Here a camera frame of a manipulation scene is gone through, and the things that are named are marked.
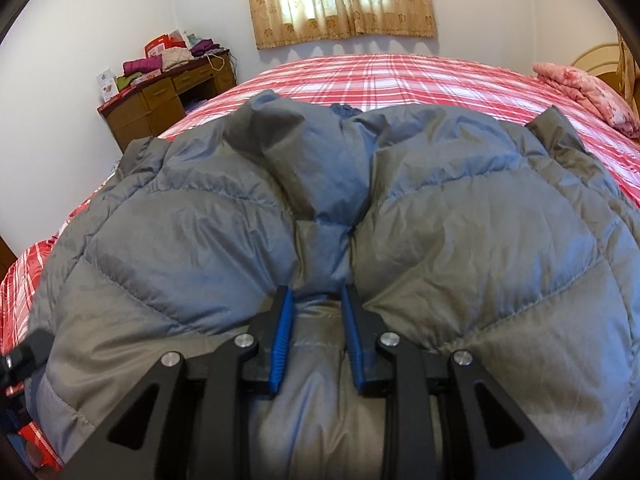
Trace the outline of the clothes pile on desk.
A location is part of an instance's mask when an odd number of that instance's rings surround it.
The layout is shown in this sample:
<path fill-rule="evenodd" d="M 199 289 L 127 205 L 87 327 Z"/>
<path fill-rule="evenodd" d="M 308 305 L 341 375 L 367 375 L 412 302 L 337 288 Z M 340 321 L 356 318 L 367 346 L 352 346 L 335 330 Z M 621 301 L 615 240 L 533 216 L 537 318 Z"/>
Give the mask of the clothes pile on desk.
<path fill-rule="evenodd" d="M 144 81 L 201 58 L 206 58 L 213 70 L 222 70 L 227 64 L 225 54 L 226 50 L 212 38 L 175 30 L 150 41 L 143 58 L 123 62 L 122 74 L 115 79 L 116 88 L 122 92 L 136 80 Z"/>

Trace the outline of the beige window curtain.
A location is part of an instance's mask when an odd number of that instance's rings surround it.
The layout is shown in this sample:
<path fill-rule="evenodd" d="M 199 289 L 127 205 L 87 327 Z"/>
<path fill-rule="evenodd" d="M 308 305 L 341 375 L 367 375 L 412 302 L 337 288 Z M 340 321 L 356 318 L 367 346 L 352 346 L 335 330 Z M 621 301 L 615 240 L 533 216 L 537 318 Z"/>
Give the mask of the beige window curtain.
<path fill-rule="evenodd" d="M 432 0 L 248 0 L 259 50 L 357 36 L 435 39 Z"/>

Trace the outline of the pink floral folded blanket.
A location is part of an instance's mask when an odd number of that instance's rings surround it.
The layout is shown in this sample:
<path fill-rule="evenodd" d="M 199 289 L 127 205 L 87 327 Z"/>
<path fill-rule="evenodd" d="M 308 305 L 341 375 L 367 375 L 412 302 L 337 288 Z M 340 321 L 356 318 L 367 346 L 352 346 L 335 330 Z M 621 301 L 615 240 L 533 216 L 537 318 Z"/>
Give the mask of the pink floral folded blanket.
<path fill-rule="evenodd" d="M 602 79 L 574 66 L 540 62 L 533 65 L 536 77 L 602 119 L 629 139 L 639 139 L 639 117 L 631 106 Z"/>

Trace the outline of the white card on desk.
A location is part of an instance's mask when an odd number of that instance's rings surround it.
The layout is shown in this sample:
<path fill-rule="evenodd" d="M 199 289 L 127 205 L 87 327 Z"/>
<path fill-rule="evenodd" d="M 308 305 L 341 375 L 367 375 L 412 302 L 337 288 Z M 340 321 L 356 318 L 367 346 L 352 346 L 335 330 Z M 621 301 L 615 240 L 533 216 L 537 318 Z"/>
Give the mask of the white card on desk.
<path fill-rule="evenodd" d="M 119 94 L 117 87 L 116 76 L 108 68 L 96 76 L 96 82 L 100 86 L 101 98 L 104 103 L 113 99 L 114 96 Z"/>

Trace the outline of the cream wooden headboard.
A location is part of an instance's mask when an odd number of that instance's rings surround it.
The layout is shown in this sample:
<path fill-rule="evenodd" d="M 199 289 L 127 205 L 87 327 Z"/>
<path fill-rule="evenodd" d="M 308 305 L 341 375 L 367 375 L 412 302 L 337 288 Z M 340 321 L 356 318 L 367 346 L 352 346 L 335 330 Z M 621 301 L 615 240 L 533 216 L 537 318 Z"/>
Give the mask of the cream wooden headboard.
<path fill-rule="evenodd" d="M 578 55 L 573 65 L 602 79 L 625 99 L 639 94 L 639 65 L 624 42 L 607 42 Z"/>

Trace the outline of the brown wooden desk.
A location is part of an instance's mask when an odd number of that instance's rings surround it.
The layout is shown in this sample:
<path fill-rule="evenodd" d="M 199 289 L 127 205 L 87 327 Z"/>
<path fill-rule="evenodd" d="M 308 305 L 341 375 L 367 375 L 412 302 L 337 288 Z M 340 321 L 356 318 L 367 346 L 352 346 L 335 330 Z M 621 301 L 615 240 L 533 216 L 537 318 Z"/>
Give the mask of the brown wooden desk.
<path fill-rule="evenodd" d="M 236 86 L 235 58 L 227 49 L 203 55 L 154 76 L 130 84 L 98 108 L 118 147 L 159 136 L 190 110 Z"/>

